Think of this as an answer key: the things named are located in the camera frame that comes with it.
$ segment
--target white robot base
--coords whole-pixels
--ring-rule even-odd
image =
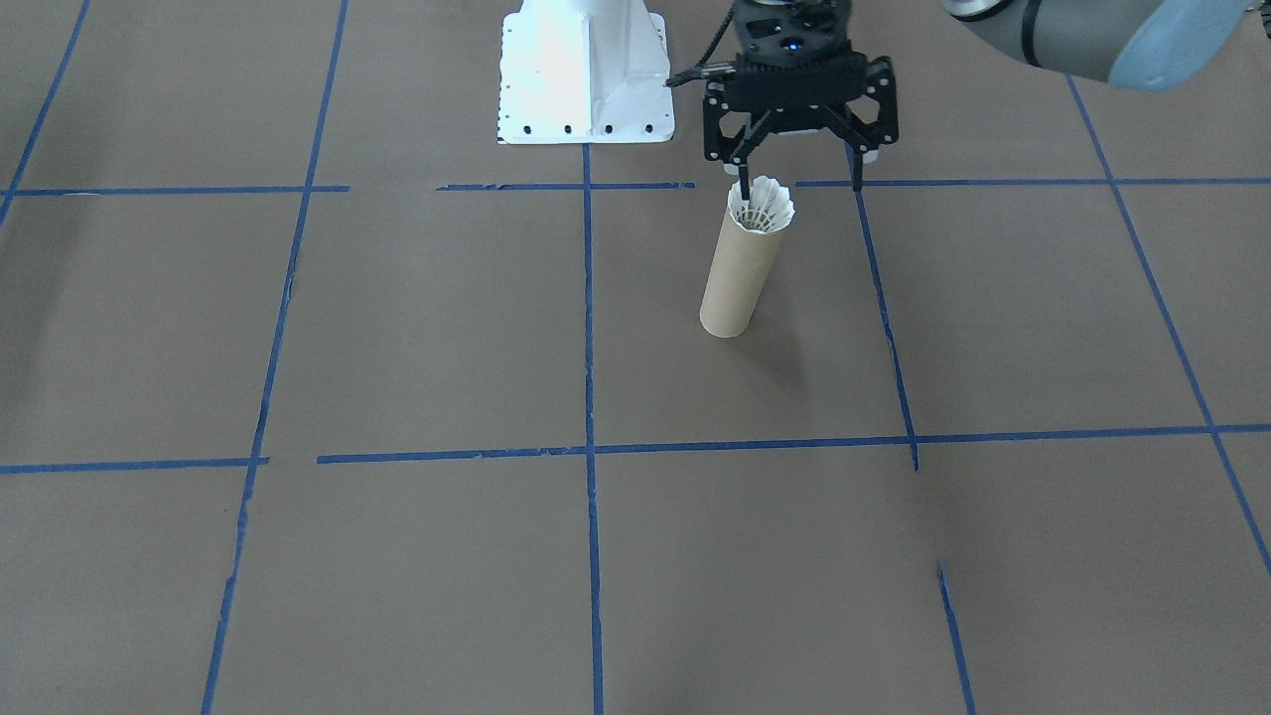
[[[643,0],[524,0],[503,19],[500,144],[637,144],[675,133],[666,22]]]

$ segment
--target blue tape line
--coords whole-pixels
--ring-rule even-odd
[[[1103,185],[1107,179],[866,179],[864,185]],[[798,188],[852,188],[850,180],[797,180]]]
[[[1261,185],[1271,183],[1271,177],[1232,177],[1232,178],[1138,178],[1116,179],[1118,184],[1131,185]]]
[[[697,188],[698,184],[685,182],[649,183],[447,183],[437,190],[667,190]]]
[[[1262,530],[1258,528],[1253,508],[1249,507],[1249,499],[1244,495],[1244,486],[1240,485],[1240,479],[1235,475],[1235,466],[1232,465],[1232,458],[1227,455],[1227,446],[1223,444],[1223,438],[1219,437],[1216,431],[1211,437],[1214,439],[1214,448],[1218,450],[1218,458],[1223,462],[1223,470],[1227,472],[1227,481],[1230,483],[1232,491],[1235,493],[1235,502],[1240,505],[1240,513],[1244,514],[1244,523],[1249,526],[1249,533],[1253,535],[1253,544],[1258,547],[1258,556],[1262,558],[1262,568],[1271,577],[1271,550],[1267,550],[1267,542],[1262,536]]]
[[[0,475],[58,475],[67,472],[150,472],[163,470],[194,470],[249,467],[268,465],[268,457],[235,460],[151,460],[145,462],[67,462],[61,465],[0,465]]]
[[[962,702],[966,715],[975,715],[975,692],[971,690],[971,673],[966,667],[966,653],[962,650],[962,632],[957,627],[957,613],[953,611],[953,597],[949,594],[944,564],[939,565],[941,601],[944,602],[944,620],[949,626],[949,640],[953,643],[953,659],[957,663],[957,678],[962,683]]]
[[[1087,110],[1085,102],[1082,100],[1082,93],[1077,89],[1077,83],[1073,80],[1071,75],[1068,76],[1068,86],[1073,93],[1073,99],[1077,102],[1077,108],[1082,113],[1082,121],[1085,122],[1085,130],[1091,135],[1091,142],[1094,145],[1094,152],[1098,154],[1099,163],[1103,165],[1103,173],[1107,175],[1108,184],[1112,187],[1112,194],[1116,197],[1117,207],[1121,210],[1121,218],[1125,221],[1125,227],[1130,232],[1130,240],[1134,243],[1134,250],[1139,255],[1139,264],[1143,265],[1143,273],[1146,276],[1148,286],[1152,288],[1152,295],[1157,300],[1157,307],[1160,309],[1160,316],[1166,320],[1166,326],[1169,330],[1169,338],[1174,343],[1174,351],[1178,352],[1178,359],[1182,362],[1183,372],[1187,375],[1187,382],[1191,385],[1192,395],[1196,398],[1196,405],[1200,408],[1201,415],[1205,418],[1205,425],[1213,436],[1214,447],[1218,450],[1219,460],[1223,462],[1223,470],[1227,471],[1228,481],[1232,484],[1232,490],[1235,493],[1235,499],[1240,505],[1240,512],[1244,514],[1244,523],[1249,528],[1249,535],[1253,537],[1253,542],[1257,546],[1258,555],[1262,558],[1262,565],[1266,568],[1267,575],[1271,575],[1271,552],[1268,552],[1266,540],[1262,537],[1262,530],[1258,527],[1253,511],[1249,509],[1248,500],[1244,497],[1244,489],[1240,486],[1240,480],[1235,475],[1235,469],[1232,466],[1232,462],[1227,456],[1227,448],[1223,446],[1223,437],[1218,431],[1218,427],[1214,424],[1214,415],[1210,413],[1204,392],[1201,392],[1200,381],[1196,378],[1196,371],[1192,368],[1191,361],[1187,357],[1187,351],[1183,348],[1182,338],[1178,334],[1178,329],[1174,326],[1174,319],[1169,314],[1169,307],[1166,306],[1164,293],[1157,283],[1157,276],[1152,271],[1152,263],[1148,260],[1148,253],[1144,250],[1143,241],[1139,239],[1139,230],[1134,225],[1134,218],[1130,217],[1130,208],[1125,203],[1125,197],[1121,194],[1121,187],[1117,185],[1117,179],[1112,174],[1112,165],[1108,163],[1107,154],[1103,151],[1103,144],[1099,141],[1098,133],[1094,131],[1094,122],[1091,119],[1091,113]]]
[[[80,4],[79,15],[75,18],[75,27],[71,29],[71,38],[66,42],[66,51],[62,52],[62,61],[57,65],[57,72],[53,74],[53,83],[48,86],[48,94],[44,95],[44,103],[39,107],[39,113],[36,116],[36,124],[31,127],[31,135],[27,136],[27,146],[22,150],[22,157],[18,160],[18,168],[13,173],[13,180],[9,182],[9,192],[4,197],[4,202],[0,203],[0,225],[4,224],[5,216],[9,215],[9,207],[13,206],[14,192],[22,184],[22,175],[27,173],[27,164],[31,163],[31,154],[36,149],[36,141],[39,138],[41,130],[44,128],[44,121],[48,118],[48,109],[53,105],[53,98],[57,97],[57,89],[62,85],[62,77],[66,76],[66,66],[71,63],[71,55],[75,53],[75,44],[79,43],[80,30],[84,28],[84,18],[88,17],[88,8],[92,0],[84,0]]]
[[[529,450],[450,450],[441,452],[381,452],[372,455],[323,455],[318,465],[370,465],[381,462],[449,462],[455,460],[511,460],[517,457],[566,457],[586,455],[586,447],[539,447]]]
[[[606,444],[596,455],[657,455],[663,452],[733,452],[747,450],[815,450],[829,447],[878,447],[909,444],[900,437],[852,437],[827,439],[754,439],[741,442],[671,442],[661,444]]]
[[[1261,185],[1271,184],[1271,177],[1233,177],[1233,178],[1136,178],[1116,179],[1118,184],[1135,185]],[[1108,179],[866,179],[864,185],[1107,185]],[[850,180],[797,180],[798,188],[850,188]]]
[[[1251,433],[1271,433],[1271,424],[1261,425],[1218,425],[1215,428],[1223,434],[1251,434]]]
[[[587,549],[591,565],[591,696],[592,712],[605,712],[605,659],[600,622],[600,522],[596,513],[596,382],[595,382],[595,301],[592,272],[592,221],[591,221],[591,145],[582,145],[582,264],[586,274],[583,286],[583,364],[586,373],[586,433],[587,433]]]
[[[318,171],[318,156],[322,152],[323,130],[327,123],[327,108],[330,104],[330,91],[336,83],[336,65],[339,61],[339,46],[344,36],[344,18],[348,15],[348,0],[339,3],[339,18],[336,20],[336,38],[330,48],[330,62],[327,66],[327,83],[323,88],[322,104],[318,109],[318,122],[314,127],[313,146],[309,150],[309,169],[305,171],[305,190],[300,197],[300,212],[296,216],[296,230],[291,237],[291,254],[287,258],[287,273],[282,283],[282,300],[278,304],[278,317],[273,328],[273,345],[269,348],[269,367],[264,375],[264,389],[261,392],[261,415],[255,425],[255,436],[252,441],[253,460],[261,456],[264,446],[264,428],[269,422],[269,400],[273,394],[273,382],[278,372],[278,354],[282,352],[282,335],[286,330],[287,309],[291,304],[291,286],[296,277],[296,262],[300,257],[300,243],[305,232],[305,221],[309,215],[310,190],[314,185],[314,175]],[[257,465],[253,462],[247,469],[247,478],[243,484],[243,500],[239,504],[238,531],[234,540],[234,566],[230,577],[225,580],[225,592],[221,594],[221,613],[216,624],[216,640],[212,645],[212,657],[207,667],[207,685],[203,688],[203,704],[201,715],[211,715],[212,701],[216,697],[216,681],[221,669],[221,655],[225,652],[225,634],[229,629],[230,612],[234,607],[234,588],[238,583],[239,565],[243,560],[243,546],[247,538],[248,503],[255,490]]]
[[[15,196],[198,196],[205,193],[347,193],[348,184],[329,185],[142,185],[112,188],[23,188]]]
[[[675,190],[680,188],[697,188],[691,180],[665,182],[665,183],[592,183],[592,190]]]
[[[980,442],[1040,442],[1079,439],[1124,439],[1136,437],[1177,437],[1210,434],[1206,427],[1130,428],[1107,431],[1042,431],[1026,433],[979,433],[918,436],[920,444],[969,444]]]
[[[878,296],[878,314],[882,316],[882,331],[887,337],[887,348],[891,351],[891,370],[896,380],[896,395],[900,398],[900,417],[905,420],[905,436],[909,439],[909,456],[914,461],[914,471],[920,466],[918,455],[918,441],[914,437],[914,417],[909,411],[909,394],[905,391],[905,376],[900,370],[900,351],[896,349],[896,335],[891,329],[891,316],[887,312],[887,295],[882,288],[882,274],[878,272],[878,257],[874,253],[873,232],[869,230],[869,213],[866,210],[866,198],[860,193],[853,193],[857,198],[857,213],[860,216],[860,232],[866,239],[866,253],[869,257],[869,274],[873,276],[874,292]]]
[[[1271,433],[1271,424],[1221,425],[1221,433]],[[928,434],[914,436],[919,444],[975,444],[998,442],[1065,442],[1085,439],[1130,439],[1146,437],[1185,437],[1211,434],[1204,425],[1181,425],[1166,428],[1120,428],[1098,431],[1040,431],[1016,433],[970,433],[970,434]],[[736,442],[672,442],[672,443],[630,443],[597,444],[596,455],[657,455],[666,452],[733,452],[761,450],[821,450],[846,447],[885,447],[907,446],[909,436],[849,437],[825,439],[754,439]],[[376,462],[437,462],[447,460],[507,460],[521,457],[568,457],[586,455],[586,446],[576,447],[538,447],[516,450],[465,450],[438,452],[385,452],[367,455],[324,455],[318,457],[318,465],[358,465]]]

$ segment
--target floor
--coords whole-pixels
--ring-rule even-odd
[[[1271,711],[1257,14],[1140,95],[855,5],[904,136],[756,152],[721,340],[700,88],[498,146],[515,0],[0,4],[0,712]]]

